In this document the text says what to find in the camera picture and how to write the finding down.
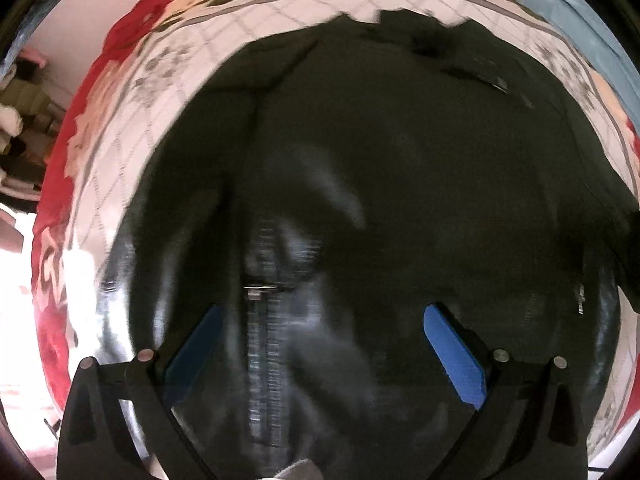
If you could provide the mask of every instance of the floral blanket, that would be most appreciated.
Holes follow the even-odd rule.
[[[551,27],[503,0],[141,0],[112,28],[72,102],[34,226],[38,342],[60,408],[69,369],[95,343],[95,284],[120,218],[146,158],[190,96],[249,41],[337,12],[368,21],[378,9],[397,8],[428,12],[451,25],[474,19],[537,58],[580,103],[612,166],[638,196],[636,137],[611,90]],[[628,351],[616,359],[619,368],[635,366]],[[623,411],[620,395],[629,390],[623,386],[603,413]],[[611,427],[598,434],[593,449]]]

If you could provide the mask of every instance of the black fabric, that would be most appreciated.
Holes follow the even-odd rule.
[[[247,45],[161,141],[111,250],[96,356],[157,348],[219,305],[174,413],[221,480],[301,458],[423,479],[473,414],[424,307],[517,359],[564,356],[590,427],[637,211],[533,58],[476,22],[342,16]],[[254,283],[281,291],[247,302]]]

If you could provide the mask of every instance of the blue fabric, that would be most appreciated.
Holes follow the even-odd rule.
[[[615,90],[636,129],[640,126],[640,74],[609,27],[584,0],[516,0],[564,35]]]
[[[174,406],[184,400],[222,332],[223,313],[212,306],[174,356],[164,373],[165,405]]]
[[[484,370],[437,306],[424,309],[423,325],[460,400],[479,410],[486,399]]]

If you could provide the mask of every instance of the metal zipper pull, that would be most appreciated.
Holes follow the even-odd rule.
[[[260,301],[265,294],[277,290],[276,285],[247,285],[244,288],[244,295],[249,301]]]

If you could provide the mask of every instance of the white wall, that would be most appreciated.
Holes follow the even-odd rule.
[[[100,54],[109,29],[138,0],[62,0],[37,28],[28,44],[50,60],[45,89],[68,106]]]

